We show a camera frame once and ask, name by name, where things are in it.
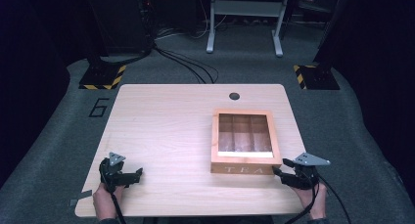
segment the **wooden box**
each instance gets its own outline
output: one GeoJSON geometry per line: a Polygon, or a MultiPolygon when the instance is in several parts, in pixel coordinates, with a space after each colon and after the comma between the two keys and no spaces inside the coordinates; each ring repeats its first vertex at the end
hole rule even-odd
{"type": "Polygon", "coordinates": [[[214,112],[211,173],[274,175],[272,166],[281,164],[272,112],[214,112]]]}

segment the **wooden table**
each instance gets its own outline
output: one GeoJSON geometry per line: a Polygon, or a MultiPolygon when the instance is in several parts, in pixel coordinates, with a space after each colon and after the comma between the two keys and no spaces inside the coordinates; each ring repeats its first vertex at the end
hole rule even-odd
{"type": "MultiPolygon", "coordinates": [[[[125,216],[269,215],[302,211],[279,177],[210,173],[215,109],[270,110],[281,157],[305,152],[289,100],[278,84],[128,84],[119,89],[83,191],[100,183],[109,152],[126,157],[122,171],[143,167],[139,184],[125,189],[125,216]],[[239,100],[231,100],[236,92],[239,100]]],[[[294,173],[283,165],[284,172],[294,173]]],[[[95,216],[92,197],[75,213],[95,216]]]]}

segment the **hand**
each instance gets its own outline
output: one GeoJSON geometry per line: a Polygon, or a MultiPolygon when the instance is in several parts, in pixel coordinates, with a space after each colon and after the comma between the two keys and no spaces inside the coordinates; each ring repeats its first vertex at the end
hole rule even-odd
{"type": "MultiPolygon", "coordinates": [[[[312,201],[312,190],[301,190],[293,187],[292,189],[296,192],[297,196],[299,196],[302,207],[306,208],[312,201]]],[[[327,188],[324,184],[319,183],[315,185],[314,189],[317,197],[315,198],[314,205],[309,212],[310,219],[325,218],[327,188]]]]}
{"type": "MultiPolygon", "coordinates": [[[[124,187],[116,187],[114,195],[118,203],[121,203],[121,196],[124,187]]],[[[100,183],[97,191],[93,194],[95,213],[99,221],[116,218],[116,210],[111,194],[107,191],[104,183],[100,183]]]]}

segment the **gray carpet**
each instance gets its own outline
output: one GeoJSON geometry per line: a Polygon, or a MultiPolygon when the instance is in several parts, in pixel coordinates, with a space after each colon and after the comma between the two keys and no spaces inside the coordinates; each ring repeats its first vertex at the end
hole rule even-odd
{"type": "MultiPolygon", "coordinates": [[[[213,54],[206,53],[208,36],[161,38],[157,45],[186,55],[218,70],[217,83],[279,83],[286,88],[307,151],[332,165],[319,167],[321,175],[342,198],[352,223],[414,223],[415,209],[397,174],[367,132],[359,104],[347,81],[333,69],[341,90],[301,90],[293,65],[312,65],[322,30],[292,24],[282,41],[284,57],[276,58],[273,27],[228,27],[216,33],[213,54]]],[[[109,61],[130,57],[114,56],[109,61]]],[[[118,88],[81,90],[78,81],[86,61],[68,67],[68,92],[54,115],[0,191],[0,223],[96,223],[78,218],[68,206],[83,187],[100,142],[118,88]],[[99,98],[107,105],[103,117],[88,117],[99,98]]],[[[201,71],[205,80],[208,77],[201,71]]],[[[153,51],[127,65],[120,84],[198,83],[185,67],[153,51]]],[[[332,223],[347,223],[336,197],[327,200],[332,223]]],[[[273,216],[284,223],[290,216],[273,216]]],[[[127,217],[127,223],[143,218],[127,217]]],[[[167,223],[168,218],[160,218],[167,223]]]]}

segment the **round hole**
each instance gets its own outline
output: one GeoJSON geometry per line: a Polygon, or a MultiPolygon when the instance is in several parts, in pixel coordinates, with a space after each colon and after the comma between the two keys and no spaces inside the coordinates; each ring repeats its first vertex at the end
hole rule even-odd
{"type": "Polygon", "coordinates": [[[241,96],[238,94],[238,93],[231,93],[230,95],[229,95],[229,98],[231,99],[231,100],[239,100],[239,98],[240,98],[241,96]]]}

